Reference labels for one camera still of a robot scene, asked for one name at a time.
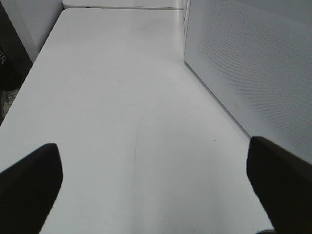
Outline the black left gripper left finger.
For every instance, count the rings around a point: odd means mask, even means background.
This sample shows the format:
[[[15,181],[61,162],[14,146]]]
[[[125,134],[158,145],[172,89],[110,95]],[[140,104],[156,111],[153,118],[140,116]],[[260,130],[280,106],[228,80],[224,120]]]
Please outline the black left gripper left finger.
[[[59,149],[44,144],[0,174],[0,232],[40,233],[63,182]]]

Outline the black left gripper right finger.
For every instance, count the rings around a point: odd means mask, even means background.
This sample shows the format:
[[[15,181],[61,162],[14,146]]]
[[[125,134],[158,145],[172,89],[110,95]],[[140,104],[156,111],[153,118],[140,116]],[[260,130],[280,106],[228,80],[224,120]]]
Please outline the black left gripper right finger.
[[[277,234],[312,232],[312,166],[261,136],[250,139],[246,173]]]

